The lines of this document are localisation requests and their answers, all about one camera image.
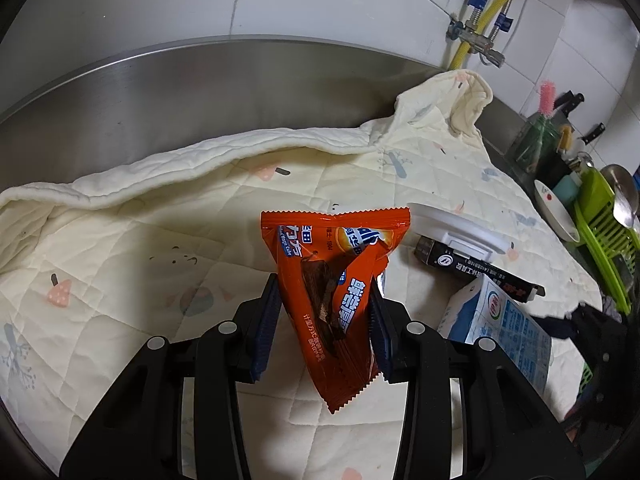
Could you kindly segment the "lime green dish rack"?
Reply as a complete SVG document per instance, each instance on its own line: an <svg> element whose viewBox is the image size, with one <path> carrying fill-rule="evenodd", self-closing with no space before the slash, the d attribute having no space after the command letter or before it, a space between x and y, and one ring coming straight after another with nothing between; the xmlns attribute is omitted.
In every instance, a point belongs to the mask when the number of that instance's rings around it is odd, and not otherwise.
<svg viewBox="0 0 640 480"><path fill-rule="evenodd" d="M624 315L634 315L639 274L638 235L614 218L615 195L597 169L580 175L573 214L582 244L597 265L608 294Z"/></svg>

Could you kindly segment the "green utensil holder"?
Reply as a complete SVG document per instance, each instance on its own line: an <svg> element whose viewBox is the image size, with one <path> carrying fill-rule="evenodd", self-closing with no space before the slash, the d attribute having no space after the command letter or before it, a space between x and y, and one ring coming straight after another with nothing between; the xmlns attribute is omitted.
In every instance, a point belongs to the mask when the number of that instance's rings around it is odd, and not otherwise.
<svg viewBox="0 0 640 480"><path fill-rule="evenodd" d="M527 119L512 150L515 165L526 174L536 174L539 164L558 147L560 134L550 117L536 113Z"/></svg>

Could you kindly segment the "black long thin box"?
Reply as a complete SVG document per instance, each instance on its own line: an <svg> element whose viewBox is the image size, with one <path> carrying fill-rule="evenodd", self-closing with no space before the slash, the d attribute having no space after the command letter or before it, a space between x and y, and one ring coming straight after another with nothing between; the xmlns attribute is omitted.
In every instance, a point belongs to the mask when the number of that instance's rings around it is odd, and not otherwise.
<svg viewBox="0 0 640 480"><path fill-rule="evenodd" d="M525 281L490 263L459 254L444 243L425 236L419 238L414 254L427 266L454 275L466 284L470 284L481 275L486 275L512 299L519 302L529 302L536 297L546 296L546 289L542 285Z"/></svg>

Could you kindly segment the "orange chocolate snack wrapper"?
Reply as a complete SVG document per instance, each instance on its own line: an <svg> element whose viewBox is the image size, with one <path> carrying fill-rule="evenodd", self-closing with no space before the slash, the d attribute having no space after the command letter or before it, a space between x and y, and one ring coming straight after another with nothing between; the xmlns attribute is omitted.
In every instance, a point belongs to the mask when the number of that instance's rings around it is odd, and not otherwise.
<svg viewBox="0 0 640 480"><path fill-rule="evenodd" d="M265 211L262 239L318 393L339 411L378 374L367 305L410 226L407 207L320 214Z"/></svg>

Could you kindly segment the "white plastic cup lid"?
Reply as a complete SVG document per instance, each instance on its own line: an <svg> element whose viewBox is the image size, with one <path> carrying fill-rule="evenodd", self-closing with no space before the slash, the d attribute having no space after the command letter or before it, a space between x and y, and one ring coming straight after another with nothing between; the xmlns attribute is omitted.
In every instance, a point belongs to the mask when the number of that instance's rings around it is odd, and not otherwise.
<svg viewBox="0 0 640 480"><path fill-rule="evenodd" d="M505 238L458 214L418 203L407 207L413 232L463 255L492 263L510 248Z"/></svg>

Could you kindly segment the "cream quilted cloth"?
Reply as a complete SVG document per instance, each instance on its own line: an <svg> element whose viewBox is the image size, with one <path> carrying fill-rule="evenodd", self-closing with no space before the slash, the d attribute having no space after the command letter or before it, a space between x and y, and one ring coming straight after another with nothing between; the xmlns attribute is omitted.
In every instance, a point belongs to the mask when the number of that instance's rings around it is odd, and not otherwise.
<svg viewBox="0 0 640 480"><path fill-rule="evenodd" d="M356 128L254 130L71 184L1 193L1 399L55 474L96 404L150 337L200 336L276 272L264 210L432 206L508 242L496 263L544 286L532 315L562 318L599 286L525 192L490 161L470 70L401 93ZM330 414L281 311L268 368L239 386L254 479L390 479L405 385L376 378Z"/></svg>

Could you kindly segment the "white ceramic plate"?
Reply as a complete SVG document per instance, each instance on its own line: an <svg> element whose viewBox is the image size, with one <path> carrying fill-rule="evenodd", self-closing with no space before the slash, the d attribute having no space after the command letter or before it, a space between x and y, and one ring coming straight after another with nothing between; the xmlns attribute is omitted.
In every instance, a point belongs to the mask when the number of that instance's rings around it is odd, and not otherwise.
<svg viewBox="0 0 640 480"><path fill-rule="evenodd" d="M580 235L575 223L555 194L539 180L534 181L535 200L542 218L560 240L578 244Z"/></svg>

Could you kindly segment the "pink bottle brush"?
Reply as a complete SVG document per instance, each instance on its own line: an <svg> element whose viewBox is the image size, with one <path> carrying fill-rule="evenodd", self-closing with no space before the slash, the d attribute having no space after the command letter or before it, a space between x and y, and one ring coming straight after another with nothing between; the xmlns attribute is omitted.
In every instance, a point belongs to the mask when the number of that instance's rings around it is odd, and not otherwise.
<svg viewBox="0 0 640 480"><path fill-rule="evenodd" d="M539 86L539 106L538 112L550 118L554 111L556 89L555 84L550 80L543 81Z"/></svg>

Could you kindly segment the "metal wall valve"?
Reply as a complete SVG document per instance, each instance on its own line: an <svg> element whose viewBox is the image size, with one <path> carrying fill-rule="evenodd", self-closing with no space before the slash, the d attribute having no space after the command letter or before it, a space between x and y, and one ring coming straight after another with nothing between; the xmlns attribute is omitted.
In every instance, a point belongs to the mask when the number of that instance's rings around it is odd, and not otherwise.
<svg viewBox="0 0 640 480"><path fill-rule="evenodd" d="M494 49L494 43L483 35L474 32L474 30L466 26L462 21L450 20L446 37L450 40L460 40L461 44L454 54L454 58L449 64L450 70L460 68L468 54L477 53L484 58L490 65L500 68L504 63L504 55Z"/></svg>

